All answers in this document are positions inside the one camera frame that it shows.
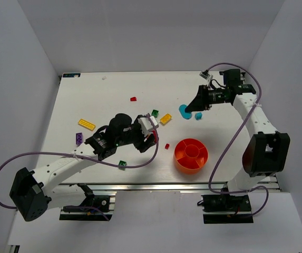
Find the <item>red flower-print oval lego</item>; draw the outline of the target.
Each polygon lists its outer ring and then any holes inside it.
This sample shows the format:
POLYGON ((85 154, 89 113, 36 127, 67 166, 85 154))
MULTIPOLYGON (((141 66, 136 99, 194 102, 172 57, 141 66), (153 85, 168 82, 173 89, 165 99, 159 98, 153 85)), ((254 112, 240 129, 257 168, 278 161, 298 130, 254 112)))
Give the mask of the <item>red flower-print oval lego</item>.
POLYGON ((148 136, 148 141, 151 143, 151 145, 156 145, 157 142, 158 142, 158 137, 155 133, 151 133, 149 136, 148 136))

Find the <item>orange divided round container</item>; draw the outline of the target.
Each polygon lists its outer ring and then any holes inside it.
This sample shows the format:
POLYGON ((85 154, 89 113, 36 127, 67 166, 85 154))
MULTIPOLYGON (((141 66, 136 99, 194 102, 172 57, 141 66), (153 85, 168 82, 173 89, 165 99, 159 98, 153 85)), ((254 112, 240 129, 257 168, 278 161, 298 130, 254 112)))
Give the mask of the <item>orange divided round container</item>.
POLYGON ((196 174, 208 161, 206 146, 197 139, 181 140, 174 149, 173 160, 175 168, 183 174, 196 174))

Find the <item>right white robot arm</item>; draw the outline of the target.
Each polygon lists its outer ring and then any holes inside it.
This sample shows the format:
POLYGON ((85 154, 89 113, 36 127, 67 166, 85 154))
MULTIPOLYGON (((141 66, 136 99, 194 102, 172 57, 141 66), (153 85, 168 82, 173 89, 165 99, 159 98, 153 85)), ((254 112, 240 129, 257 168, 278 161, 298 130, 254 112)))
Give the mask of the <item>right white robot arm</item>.
POLYGON ((259 106, 260 89, 246 84, 239 69, 223 72, 223 85, 212 85, 212 75, 202 71, 200 76, 207 80, 200 85, 185 112, 200 112, 211 109, 215 104, 231 104, 242 118, 240 129, 246 128, 250 141, 242 155, 242 168, 225 184, 222 194, 243 196, 249 193, 262 179, 284 169, 290 145, 287 133, 279 132, 259 106))

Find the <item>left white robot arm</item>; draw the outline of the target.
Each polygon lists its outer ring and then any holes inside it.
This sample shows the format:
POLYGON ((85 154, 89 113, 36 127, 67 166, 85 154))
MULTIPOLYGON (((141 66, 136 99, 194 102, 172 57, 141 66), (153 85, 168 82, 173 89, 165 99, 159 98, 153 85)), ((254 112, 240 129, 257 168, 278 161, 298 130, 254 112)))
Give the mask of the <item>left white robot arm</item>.
POLYGON ((106 165, 105 159, 114 155, 119 147, 133 145, 144 153, 157 146, 158 127, 156 118, 149 114, 132 120, 127 114, 119 113, 71 153, 60 153, 55 162, 31 171, 20 169, 9 196, 27 222, 53 208, 104 215, 108 211, 108 200, 97 197, 86 183, 64 186, 62 182, 92 165, 106 165))

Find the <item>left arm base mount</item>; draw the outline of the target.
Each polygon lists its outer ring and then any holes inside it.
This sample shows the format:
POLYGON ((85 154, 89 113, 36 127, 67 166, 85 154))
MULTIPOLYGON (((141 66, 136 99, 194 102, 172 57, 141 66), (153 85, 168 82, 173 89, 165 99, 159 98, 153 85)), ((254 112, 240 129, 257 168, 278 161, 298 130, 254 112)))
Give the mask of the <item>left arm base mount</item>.
POLYGON ((110 221, 114 210, 114 196, 96 194, 84 183, 77 186, 83 192, 84 199, 78 205, 68 205, 61 209, 62 221, 110 221))

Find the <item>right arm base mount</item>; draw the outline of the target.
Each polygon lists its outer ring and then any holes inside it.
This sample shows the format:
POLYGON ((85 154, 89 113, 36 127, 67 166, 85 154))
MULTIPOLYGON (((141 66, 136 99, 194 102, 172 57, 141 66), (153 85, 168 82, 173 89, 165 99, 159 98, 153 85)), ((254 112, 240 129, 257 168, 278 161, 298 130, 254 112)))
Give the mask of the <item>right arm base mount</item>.
POLYGON ((202 195, 197 202, 203 207, 204 224, 245 224, 253 223, 251 204, 248 195, 229 194, 202 195))

